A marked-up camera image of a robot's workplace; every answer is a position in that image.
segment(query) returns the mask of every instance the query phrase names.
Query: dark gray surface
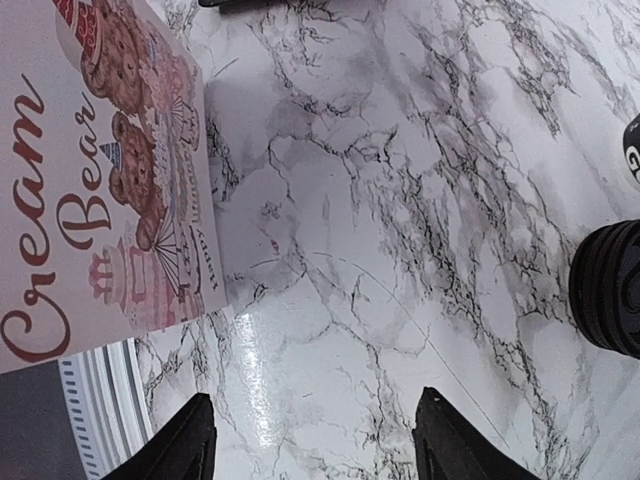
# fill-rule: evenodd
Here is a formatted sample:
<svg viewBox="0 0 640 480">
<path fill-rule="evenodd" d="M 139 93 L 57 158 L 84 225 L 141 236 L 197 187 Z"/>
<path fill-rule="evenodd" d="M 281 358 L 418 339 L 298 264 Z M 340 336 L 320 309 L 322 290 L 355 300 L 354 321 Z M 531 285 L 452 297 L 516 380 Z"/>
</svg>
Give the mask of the dark gray surface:
<svg viewBox="0 0 640 480">
<path fill-rule="evenodd" d="M 85 478 L 57 363 L 0 375 L 0 480 Z"/>
</svg>

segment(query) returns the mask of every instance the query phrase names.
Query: brown bear illustration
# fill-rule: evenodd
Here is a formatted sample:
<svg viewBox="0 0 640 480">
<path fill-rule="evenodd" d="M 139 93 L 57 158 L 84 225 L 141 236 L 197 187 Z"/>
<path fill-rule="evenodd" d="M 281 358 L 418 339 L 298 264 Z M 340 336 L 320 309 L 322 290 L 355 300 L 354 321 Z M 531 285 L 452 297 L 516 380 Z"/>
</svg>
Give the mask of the brown bear illustration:
<svg viewBox="0 0 640 480">
<path fill-rule="evenodd" d="M 118 203 L 130 205 L 140 215 L 136 240 L 141 250 L 149 251 L 167 210 L 154 182 L 155 145 L 121 112 L 113 116 L 111 127 L 122 148 L 122 165 L 111 169 L 109 191 Z"/>
<path fill-rule="evenodd" d="M 80 61 L 84 82 L 96 97 L 108 98 L 129 116 L 137 115 L 149 133 L 146 112 L 152 107 L 151 93 L 140 75 L 140 61 L 146 61 L 149 50 L 133 7 L 120 2 L 116 10 L 108 0 L 94 0 L 93 8 L 98 17 L 98 54 L 89 55 L 85 47 Z"/>
</svg>

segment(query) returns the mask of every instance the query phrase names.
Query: cream bear box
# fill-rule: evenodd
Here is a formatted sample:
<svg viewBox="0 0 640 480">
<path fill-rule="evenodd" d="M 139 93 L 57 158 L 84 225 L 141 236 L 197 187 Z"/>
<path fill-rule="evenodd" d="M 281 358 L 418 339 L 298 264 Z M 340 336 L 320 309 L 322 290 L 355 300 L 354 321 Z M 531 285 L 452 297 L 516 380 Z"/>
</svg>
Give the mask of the cream bear box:
<svg viewBox="0 0 640 480">
<path fill-rule="evenodd" d="M 0 5 L 0 372 L 223 307 L 193 60 L 144 0 Z"/>
</svg>

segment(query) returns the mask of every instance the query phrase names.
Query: teddy bear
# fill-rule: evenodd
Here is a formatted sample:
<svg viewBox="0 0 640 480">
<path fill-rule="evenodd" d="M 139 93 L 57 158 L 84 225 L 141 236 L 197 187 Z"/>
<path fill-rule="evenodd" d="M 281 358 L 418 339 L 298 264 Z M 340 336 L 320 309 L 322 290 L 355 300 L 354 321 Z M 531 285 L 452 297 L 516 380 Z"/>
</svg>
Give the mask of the teddy bear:
<svg viewBox="0 0 640 480">
<path fill-rule="evenodd" d="M 122 155 L 109 173 L 109 191 L 119 204 L 131 206 L 140 215 L 136 241 L 141 250 L 149 251 L 167 211 L 162 190 L 154 181 L 155 145 L 122 112 L 115 113 L 111 128 Z"/>
<path fill-rule="evenodd" d="M 148 62 L 149 49 L 133 7 L 121 1 L 116 8 L 108 0 L 94 0 L 97 19 L 97 55 L 85 51 L 80 71 L 89 91 L 107 98 L 128 116 L 138 116 L 149 138 L 147 111 L 153 107 L 149 85 L 140 75 L 140 63 Z"/>
</svg>

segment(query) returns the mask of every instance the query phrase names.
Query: marble tabletop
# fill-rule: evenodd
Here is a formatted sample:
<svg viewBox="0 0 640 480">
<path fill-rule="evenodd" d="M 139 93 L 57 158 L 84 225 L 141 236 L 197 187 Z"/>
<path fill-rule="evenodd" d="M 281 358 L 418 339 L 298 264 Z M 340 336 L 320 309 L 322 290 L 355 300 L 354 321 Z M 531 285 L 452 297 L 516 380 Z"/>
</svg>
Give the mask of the marble tabletop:
<svg viewBox="0 0 640 480">
<path fill-rule="evenodd" d="M 415 479 L 429 385 L 542 479 L 640 476 L 640 363 L 567 299 L 639 211 L 637 2 L 151 4 L 204 69 L 231 303 L 137 342 L 156 428 L 204 391 L 217 479 Z"/>
</svg>

